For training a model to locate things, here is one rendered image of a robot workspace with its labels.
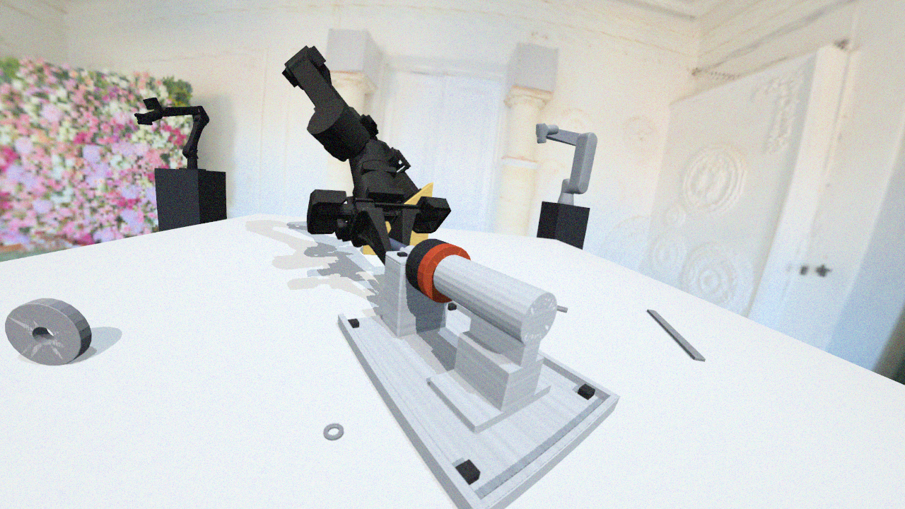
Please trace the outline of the red-brown ring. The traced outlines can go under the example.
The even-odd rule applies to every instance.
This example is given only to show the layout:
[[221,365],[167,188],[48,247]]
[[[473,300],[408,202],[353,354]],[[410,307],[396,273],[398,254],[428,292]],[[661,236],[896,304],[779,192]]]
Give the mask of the red-brown ring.
[[440,263],[440,261],[442,261],[442,259],[449,257],[450,255],[458,255],[458,257],[464,257],[471,260],[471,257],[465,250],[463,250],[460,246],[452,244],[436,245],[434,246],[434,248],[429,250],[426,255],[424,255],[423,259],[421,259],[417,273],[418,286],[421,292],[423,294],[426,294],[426,297],[431,299],[433,302],[452,302],[449,297],[444,296],[444,294],[439,293],[436,290],[433,282],[434,270],[436,270],[437,265]]

